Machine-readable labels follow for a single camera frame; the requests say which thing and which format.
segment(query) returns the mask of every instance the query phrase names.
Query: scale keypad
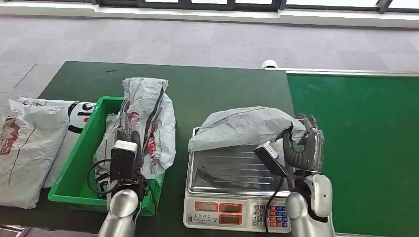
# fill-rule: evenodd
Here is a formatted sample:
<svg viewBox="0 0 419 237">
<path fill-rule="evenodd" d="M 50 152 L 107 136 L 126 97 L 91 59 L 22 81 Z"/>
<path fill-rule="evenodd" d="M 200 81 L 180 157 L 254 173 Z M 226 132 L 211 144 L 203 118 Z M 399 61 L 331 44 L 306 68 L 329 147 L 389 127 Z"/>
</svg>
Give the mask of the scale keypad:
<svg viewBox="0 0 419 237">
<path fill-rule="evenodd" d="M 252 206 L 252 226 L 264 226 L 266 205 Z M 268 215 L 266 216 L 266 224 L 269 227 L 287 228 L 288 215 L 285 206 L 272 205 L 269 206 Z"/>
</svg>

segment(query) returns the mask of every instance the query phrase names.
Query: plastic bag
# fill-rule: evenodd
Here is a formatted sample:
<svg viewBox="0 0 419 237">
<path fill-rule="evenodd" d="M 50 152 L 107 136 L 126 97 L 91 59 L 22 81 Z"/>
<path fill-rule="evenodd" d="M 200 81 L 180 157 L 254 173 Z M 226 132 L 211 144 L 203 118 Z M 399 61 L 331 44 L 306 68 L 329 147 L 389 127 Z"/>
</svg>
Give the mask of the plastic bag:
<svg viewBox="0 0 419 237">
<path fill-rule="evenodd" d="M 68 111 L 68 131 L 64 137 L 63 144 L 58 152 L 57 159 L 55 159 L 51 170 L 46 177 L 44 188 L 51 188 L 55 181 L 57 181 L 61 168 L 66 162 L 68 156 L 73 150 L 74 144 L 77 142 L 84 126 L 87 123 L 93 108 L 96 103 L 78 102 L 78 101 L 63 101 L 63 100 L 43 100 L 43 99 L 30 99 L 21 97 L 19 102 L 24 105 L 37 105 L 37 106 L 61 106 Z"/>
<path fill-rule="evenodd" d="M 189 140 L 189 151 L 259 145 L 275 140 L 290 126 L 293 126 L 293 140 L 300 141 L 306 132 L 304 125 L 276 108 L 259 106 L 220 111 L 208 116 Z"/>
<path fill-rule="evenodd" d="M 67 131 L 67 110 L 9 100 L 0 125 L 0 205 L 33 208 Z"/>
<path fill-rule="evenodd" d="M 94 161 L 111 158 L 116 140 L 129 141 L 133 131 L 141 137 L 144 158 L 142 174 L 147 179 L 161 180 L 161 175 L 173 164 L 175 151 L 175 117 L 173 103 L 166 95 L 168 81 L 153 78 L 131 78 L 123 81 L 125 100 L 116 121 L 106 129 Z M 99 165 L 96 176 L 109 171 L 109 163 Z"/>
</svg>

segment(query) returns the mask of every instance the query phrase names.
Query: green plastic crate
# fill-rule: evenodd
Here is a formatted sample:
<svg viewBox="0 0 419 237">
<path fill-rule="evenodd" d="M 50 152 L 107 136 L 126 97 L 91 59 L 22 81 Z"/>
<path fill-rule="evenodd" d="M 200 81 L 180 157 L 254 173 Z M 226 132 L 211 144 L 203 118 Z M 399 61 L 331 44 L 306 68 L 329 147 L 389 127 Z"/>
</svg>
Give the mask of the green plastic crate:
<svg viewBox="0 0 419 237">
<path fill-rule="evenodd" d="M 101 97 L 90 115 L 78 141 L 73 147 L 67 161 L 61 168 L 59 177 L 48 193 L 50 201 L 67 203 L 71 208 L 91 211 L 107 212 L 106 200 L 99 199 L 86 184 L 87 169 L 93 164 L 93 155 L 99 147 L 106 131 L 106 117 L 117 113 L 124 98 Z M 94 183 L 94 172 L 90 174 L 91 183 Z M 156 201 L 159 203 L 163 178 L 159 184 L 155 179 L 149 180 L 153 187 Z M 155 214 L 151 193 L 144 197 L 141 215 L 153 216 Z"/>
</svg>

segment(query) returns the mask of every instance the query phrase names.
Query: gray carpet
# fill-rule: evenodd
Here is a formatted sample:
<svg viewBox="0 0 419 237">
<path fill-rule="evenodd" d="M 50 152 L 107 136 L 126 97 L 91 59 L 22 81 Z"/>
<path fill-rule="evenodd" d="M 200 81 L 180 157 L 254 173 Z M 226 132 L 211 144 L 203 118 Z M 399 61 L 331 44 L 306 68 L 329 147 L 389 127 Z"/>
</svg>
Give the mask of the gray carpet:
<svg viewBox="0 0 419 237">
<path fill-rule="evenodd" d="M 0 111 L 6 98 L 37 97 L 66 60 L 258 69 L 266 59 L 284 68 L 419 71 L 419 32 L 0 16 Z"/>
</svg>

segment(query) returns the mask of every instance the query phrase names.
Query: gray plastic bag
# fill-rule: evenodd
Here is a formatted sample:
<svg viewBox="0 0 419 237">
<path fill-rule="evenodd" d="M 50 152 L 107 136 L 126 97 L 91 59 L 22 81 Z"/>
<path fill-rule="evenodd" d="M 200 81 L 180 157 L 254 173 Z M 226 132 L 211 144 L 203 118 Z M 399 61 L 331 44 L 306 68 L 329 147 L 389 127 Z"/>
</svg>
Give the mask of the gray plastic bag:
<svg viewBox="0 0 419 237">
<path fill-rule="evenodd" d="M 275 140 L 291 126 L 293 140 L 300 141 L 306 132 L 304 125 L 276 108 L 258 106 L 220 111 L 208 116 L 189 140 L 189 151 L 259 145 Z"/>
</svg>

